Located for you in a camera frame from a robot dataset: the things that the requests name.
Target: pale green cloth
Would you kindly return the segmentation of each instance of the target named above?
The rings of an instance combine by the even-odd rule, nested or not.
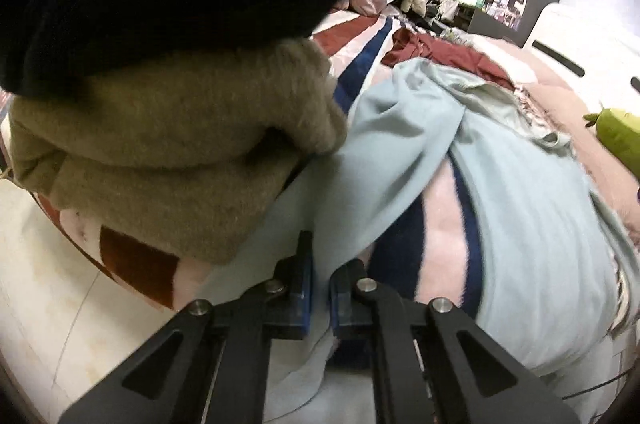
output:
[[[637,312],[640,269],[631,241],[599,201],[569,139],[534,133],[507,91],[412,59],[360,97],[345,145],[305,168],[235,260],[215,268],[202,290],[213,303],[236,298],[294,252],[300,230],[314,231],[311,331],[299,343],[274,343],[267,420],[319,389],[333,343],[326,305],[331,273],[407,209],[449,150],[481,234],[478,324],[516,359],[545,375],[602,340],[616,308],[609,249],[627,274],[631,314]]]

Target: green pillow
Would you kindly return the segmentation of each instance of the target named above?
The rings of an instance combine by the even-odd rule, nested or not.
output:
[[[584,116],[596,126],[598,140],[640,179],[640,117],[623,109],[608,108]]]

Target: black cable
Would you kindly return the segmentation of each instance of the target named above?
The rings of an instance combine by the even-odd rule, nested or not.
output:
[[[603,388],[607,384],[611,384],[613,381],[618,380],[621,377],[624,377],[626,374],[631,372],[631,370],[633,370],[633,366],[631,368],[629,368],[628,370],[625,370],[621,374],[616,375],[616,377],[610,378],[606,382],[603,382],[602,384],[598,384],[597,386],[592,386],[588,390],[582,390],[582,391],[578,391],[578,393],[572,393],[571,395],[567,395],[566,397],[562,397],[562,400],[572,399],[572,398],[577,397],[579,395],[584,395],[585,393],[589,393],[590,391],[599,390],[600,388]]]

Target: metal screw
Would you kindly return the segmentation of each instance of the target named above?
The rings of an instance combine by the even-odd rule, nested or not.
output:
[[[433,309],[440,314],[446,314],[453,308],[453,303],[447,298],[435,298],[432,302]]]
[[[264,288],[270,294],[280,294],[284,290],[284,285],[280,280],[270,279],[264,282]]]
[[[356,287],[358,287],[360,292],[373,292],[378,288],[378,284],[371,278],[362,278],[358,280]]]
[[[196,299],[189,304],[189,313],[191,315],[204,315],[211,309],[211,303],[206,299]]]

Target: white floor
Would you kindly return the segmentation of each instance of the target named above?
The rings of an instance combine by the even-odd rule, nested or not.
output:
[[[97,271],[30,195],[0,181],[0,353],[44,422],[172,315]]]

